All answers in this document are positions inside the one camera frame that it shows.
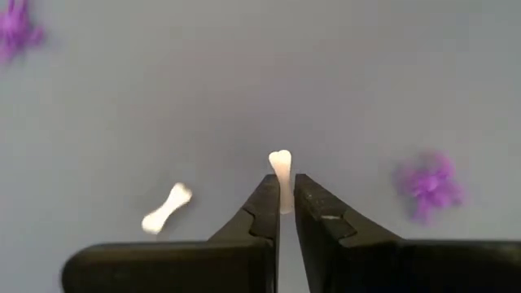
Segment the white bone-shaped object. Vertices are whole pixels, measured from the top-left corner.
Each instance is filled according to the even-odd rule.
[[[143,218],[141,222],[143,231],[158,234],[163,229],[163,225],[169,216],[178,208],[187,204],[191,198],[192,191],[186,188],[184,184],[176,183],[163,205]]]
[[[291,191],[291,153],[287,150],[274,151],[268,157],[280,185],[280,213],[293,211],[295,199]]]

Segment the pliers jaw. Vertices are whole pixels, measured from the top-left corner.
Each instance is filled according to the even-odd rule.
[[[65,293],[276,293],[279,186],[266,176],[208,241],[106,243],[63,267]]]
[[[311,293],[519,291],[521,243],[406,240],[304,174],[295,207]]]

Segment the blurry purple object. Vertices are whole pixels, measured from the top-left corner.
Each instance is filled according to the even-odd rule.
[[[43,34],[43,28],[29,19],[28,0],[19,6],[9,0],[7,11],[0,13],[0,62],[10,61],[27,46],[39,45]]]
[[[414,218],[428,223],[433,208],[448,208],[462,203],[462,192],[453,178],[453,167],[439,153],[423,156],[416,168],[400,170],[401,191],[418,201]]]

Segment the gray background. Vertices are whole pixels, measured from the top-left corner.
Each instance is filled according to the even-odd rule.
[[[60,292],[61,264],[140,221],[176,181],[163,239],[206,239],[287,148],[406,238],[521,238],[521,2],[41,0],[50,39],[0,68],[0,291]],[[389,182],[425,148],[469,202],[409,221]],[[292,216],[282,293],[306,292]]]

